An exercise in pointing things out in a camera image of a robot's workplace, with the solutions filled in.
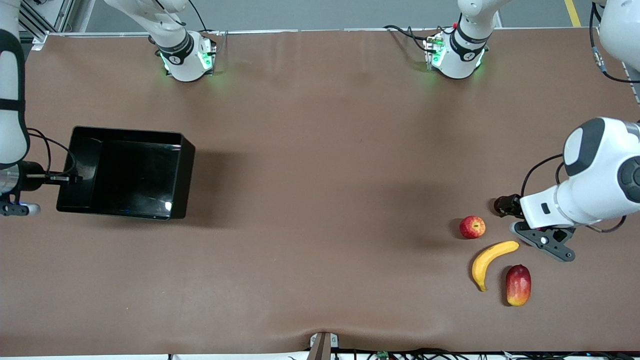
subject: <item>red apple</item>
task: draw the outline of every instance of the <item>red apple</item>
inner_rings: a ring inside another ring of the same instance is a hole
[[[476,239],[484,234],[486,227],[480,217],[466,217],[460,222],[460,234],[467,239]]]
[[[507,272],[507,302],[523,306],[531,296],[531,274],[523,265],[512,266]]]

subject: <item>brown table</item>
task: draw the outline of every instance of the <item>brown table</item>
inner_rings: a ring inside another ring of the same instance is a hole
[[[179,83],[146,38],[50,37],[29,56],[29,125],[64,142],[80,124],[184,133],[198,149],[188,217],[64,214],[57,188],[25,194],[43,213],[0,222],[0,354],[281,352],[317,331],[343,348],[638,350],[637,215],[578,230],[573,263],[522,246],[491,265],[488,292],[470,280],[474,254],[513,239],[492,198],[585,120],[640,118],[586,29],[491,45],[453,81],[390,33],[232,35],[215,76]],[[462,240],[472,214],[488,230]],[[501,277],[520,263],[532,297],[506,307]]]

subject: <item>yellow floor line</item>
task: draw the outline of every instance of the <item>yellow floor line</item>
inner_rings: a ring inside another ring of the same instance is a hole
[[[566,12],[569,13],[569,18],[571,18],[571,25],[579,28],[582,26],[580,24],[580,18],[578,17],[578,13],[575,11],[575,5],[573,4],[573,0],[564,0],[564,5],[566,6]]]

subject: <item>black tray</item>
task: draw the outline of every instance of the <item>black tray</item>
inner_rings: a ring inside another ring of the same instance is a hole
[[[60,187],[58,211],[185,217],[195,147],[182,134],[77,126],[69,149],[83,180]]]

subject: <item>banana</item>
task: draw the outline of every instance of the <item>banana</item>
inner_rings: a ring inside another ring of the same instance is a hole
[[[471,275],[476,284],[478,284],[480,291],[486,291],[484,278],[486,277],[486,269],[489,267],[489,264],[498,256],[514,252],[518,250],[519,247],[520,244],[513,240],[503,241],[484,249],[476,257],[474,264],[471,266]]]

